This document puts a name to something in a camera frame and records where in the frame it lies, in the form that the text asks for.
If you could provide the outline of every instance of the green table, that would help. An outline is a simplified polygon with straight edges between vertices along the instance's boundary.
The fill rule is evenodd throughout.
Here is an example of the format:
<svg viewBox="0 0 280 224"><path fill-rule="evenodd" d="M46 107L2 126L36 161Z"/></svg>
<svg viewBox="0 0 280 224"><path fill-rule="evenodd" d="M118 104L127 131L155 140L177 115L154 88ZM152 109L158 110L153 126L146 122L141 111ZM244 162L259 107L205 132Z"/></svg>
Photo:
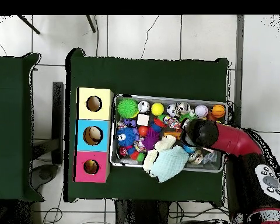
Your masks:
<svg viewBox="0 0 280 224"><path fill-rule="evenodd" d="M203 200L221 205L222 172L182 171L158 183L142 169L112 166L107 182L73 182L76 88L105 88L118 93L225 102L226 58L211 61L157 61L85 57L73 49L66 59L65 200L121 198L138 200Z"/></svg>
<svg viewBox="0 0 280 224"><path fill-rule="evenodd" d="M29 184L32 161L30 71L39 54L0 57L0 199L42 201Z"/></svg>

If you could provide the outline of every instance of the stacked cubes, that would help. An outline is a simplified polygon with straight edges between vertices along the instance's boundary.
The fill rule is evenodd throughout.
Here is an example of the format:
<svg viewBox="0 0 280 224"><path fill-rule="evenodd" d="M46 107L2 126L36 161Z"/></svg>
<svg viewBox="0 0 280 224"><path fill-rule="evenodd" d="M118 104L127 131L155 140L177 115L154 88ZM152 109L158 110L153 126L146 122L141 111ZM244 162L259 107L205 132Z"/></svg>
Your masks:
<svg viewBox="0 0 280 224"><path fill-rule="evenodd" d="M107 180L112 100L109 89L77 88L75 182Z"/></svg>

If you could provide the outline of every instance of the blue fuzzy toy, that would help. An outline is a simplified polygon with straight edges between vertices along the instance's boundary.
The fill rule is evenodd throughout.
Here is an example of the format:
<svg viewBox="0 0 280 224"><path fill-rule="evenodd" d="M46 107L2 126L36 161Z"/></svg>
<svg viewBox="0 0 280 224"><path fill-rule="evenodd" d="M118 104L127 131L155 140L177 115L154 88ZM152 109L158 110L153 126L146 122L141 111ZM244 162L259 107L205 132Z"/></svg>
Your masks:
<svg viewBox="0 0 280 224"><path fill-rule="evenodd" d="M116 132L117 141L120 146L132 145L136 141L136 135L132 128L119 129Z"/></svg>

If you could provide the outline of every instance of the yellow box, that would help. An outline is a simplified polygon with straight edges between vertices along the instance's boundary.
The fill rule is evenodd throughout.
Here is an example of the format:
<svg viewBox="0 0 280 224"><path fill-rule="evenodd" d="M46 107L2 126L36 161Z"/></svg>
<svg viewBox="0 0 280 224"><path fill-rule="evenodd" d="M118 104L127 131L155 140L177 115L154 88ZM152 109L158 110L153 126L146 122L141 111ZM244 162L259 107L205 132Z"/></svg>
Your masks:
<svg viewBox="0 0 280 224"><path fill-rule="evenodd" d="M79 119L80 120L110 120L113 101L113 92L110 89L94 89L80 87L77 88L79 95ZM89 110L88 101L90 97L100 102L100 107L96 111Z"/></svg>

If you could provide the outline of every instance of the plastic bin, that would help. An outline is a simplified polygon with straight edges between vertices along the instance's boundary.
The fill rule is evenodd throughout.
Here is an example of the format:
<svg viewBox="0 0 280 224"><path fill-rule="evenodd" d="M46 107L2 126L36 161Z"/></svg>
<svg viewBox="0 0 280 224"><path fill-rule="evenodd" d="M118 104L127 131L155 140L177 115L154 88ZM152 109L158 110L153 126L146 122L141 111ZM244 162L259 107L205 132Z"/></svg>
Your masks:
<svg viewBox="0 0 280 224"><path fill-rule="evenodd" d="M114 96L113 99L113 110L112 110L112 129L111 129L111 145L110 145L110 163L113 164L114 166L127 166L127 167L138 167L141 168L142 167L142 162L137 162L135 160L132 160L130 158L125 159L125 162L121 162L119 156L117 155L117 148L118 148L118 143L117 143L117 139L116 139L116 130L117 130L117 123L119 121L122 121L122 118L120 117L120 115L117 113L116 109L117 109L117 105L119 103L120 100L122 100L123 98L125 99L133 99L136 100L137 102L140 102L141 100L146 100L147 102L149 102L150 106L153 103L159 102L162 103L164 105L164 114L166 113L166 108L168 105L176 103L176 102L187 102L189 103L189 105L191 106L191 108L195 109L196 106L198 105L205 105L207 106L208 109L211 109L211 107L213 105L216 104L220 104L223 105L226 109L226 113L225 116L220 118L219 121L221 121L222 123L227 123L227 119L228 119L228 107L226 105L226 103L224 102L216 102L216 101L202 101L202 100L185 100L185 99L174 99L174 98L162 98L162 97L151 97L151 96L137 96L137 95L121 95L118 94L116 96ZM149 122L152 121L154 118L154 116L150 113L149 116ZM181 141L176 141L176 145L180 145L182 146L182 142ZM205 156L207 153L209 153L208 151L204 150L204 149L200 149L203 153L203 155ZM217 151L218 157L217 157L217 161L216 162L207 162L206 164L203 164L203 162L201 162L199 165L193 165L190 163L186 163L185 167L183 170L185 171L199 171L199 172L208 172L208 173L217 173L220 172L223 169L223 161L224 161L224 157L223 154L221 154L220 152Z"/></svg>

